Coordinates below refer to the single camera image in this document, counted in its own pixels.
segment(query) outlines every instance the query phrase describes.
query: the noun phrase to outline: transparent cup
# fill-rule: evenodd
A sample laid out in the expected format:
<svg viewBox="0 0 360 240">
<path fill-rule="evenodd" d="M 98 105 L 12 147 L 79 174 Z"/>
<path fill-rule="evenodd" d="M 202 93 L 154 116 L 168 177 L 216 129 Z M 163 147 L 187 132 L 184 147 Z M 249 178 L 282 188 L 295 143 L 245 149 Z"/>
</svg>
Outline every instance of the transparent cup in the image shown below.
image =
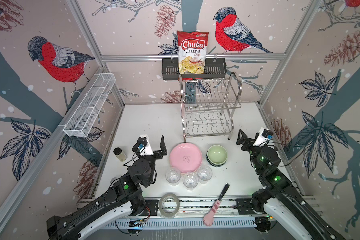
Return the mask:
<svg viewBox="0 0 360 240">
<path fill-rule="evenodd" d="M 199 183 L 199 178 L 194 172 L 187 172 L 183 176 L 183 184 L 187 187 L 188 190 L 193 190 Z"/>
<path fill-rule="evenodd" d="M 180 182 L 180 178 L 181 178 L 180 170 L 178 170 L 176 167 L 171 167 L 168 170 L 168 172 L 165 174 L 165 179 L 172 186 L 178 185 Z"/>
<path fill-rule="evenodd" d="M 212 169 L 203 164 L 197 170 L 197 176 L 201 184 L 206 184 L 206 182 L 212 178 Z"/>
</svg>

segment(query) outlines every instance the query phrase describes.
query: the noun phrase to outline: gray floor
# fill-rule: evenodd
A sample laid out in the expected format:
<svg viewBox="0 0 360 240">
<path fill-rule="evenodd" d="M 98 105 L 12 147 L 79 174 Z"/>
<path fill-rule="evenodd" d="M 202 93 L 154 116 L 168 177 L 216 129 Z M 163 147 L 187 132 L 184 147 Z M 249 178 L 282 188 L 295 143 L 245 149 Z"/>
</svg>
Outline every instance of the gray floor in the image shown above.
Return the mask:
<svg viewBox="0 0 360 240">
<path fill-rule="evenodd" d="M 98 230 L 86 240 L 294 240 L 294 238 L 277 224 L 269 234 L 261 234 L 254 228 L 211 228 L 211 229 L 177 229 L 177 230 L 143 230 L 138 236 L 129 236 L 116 230 Z"/>
</svg>

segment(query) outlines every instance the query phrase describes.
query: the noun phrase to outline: utensil with pink handle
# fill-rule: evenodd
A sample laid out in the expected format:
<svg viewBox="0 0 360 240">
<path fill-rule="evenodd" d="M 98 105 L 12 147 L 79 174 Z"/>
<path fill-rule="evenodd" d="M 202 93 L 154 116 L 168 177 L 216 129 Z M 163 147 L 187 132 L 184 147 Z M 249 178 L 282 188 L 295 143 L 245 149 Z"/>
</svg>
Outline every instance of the utensil with pink handle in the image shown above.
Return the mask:
<svg viewBox="0 0 360 240">
<path fill-rule="evenodd" d="M 206 226 L 210 227 L 213 224 L 213 217 L 216 214 L 217 209 L 219 208 L 220 204 L 221 204 L 221 200 L 223 199 L 223 196 L 225 195 L 226 191 L 229 188 L 229 184 L 226 183 L 223 191 L 220 194 L 220 197 L 216 200 L 216 202 L 213 204 L 211 210 L 209 211 L 209 213 L 207 213 L 204 218 L 203 218 L 203 222 Z"/>
</svg>

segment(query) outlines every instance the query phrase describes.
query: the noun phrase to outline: metal dish drying rack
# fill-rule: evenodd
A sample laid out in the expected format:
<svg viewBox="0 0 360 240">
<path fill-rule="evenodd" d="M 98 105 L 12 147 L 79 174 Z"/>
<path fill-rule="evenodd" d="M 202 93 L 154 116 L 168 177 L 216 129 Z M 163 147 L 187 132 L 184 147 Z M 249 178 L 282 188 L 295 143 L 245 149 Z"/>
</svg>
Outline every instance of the metal dish drying rack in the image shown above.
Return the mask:
<svg viewBox="0 0 360 240">
<path fill-rule="evenodd" d="M 232 86 L 235 80 L 238 91 Z M 235 109 L 241 108 L 242 85 L 236 73 L 232 72 L 228 79 L 182 80 L 179 75 L 179 84 L 184 142 L 186 137 L 228 135 L 231 139 L 232 117 Z"/>
</svg>

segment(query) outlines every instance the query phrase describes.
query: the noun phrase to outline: green bowl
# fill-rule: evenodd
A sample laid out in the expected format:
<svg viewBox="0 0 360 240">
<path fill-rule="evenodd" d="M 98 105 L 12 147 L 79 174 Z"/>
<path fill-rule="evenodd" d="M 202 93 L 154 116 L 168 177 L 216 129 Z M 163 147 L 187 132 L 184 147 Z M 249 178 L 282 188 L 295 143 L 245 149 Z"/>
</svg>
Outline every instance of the green bowl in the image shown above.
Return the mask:
<svg viewBox="0 0 360 240">
<path fill-rule="evenodd" d="M 220 145 L 211 146 L 206 153 L 206 160 L 215 167 L 219 167 L 227 161 L 227 151 Z"/>
</svg>

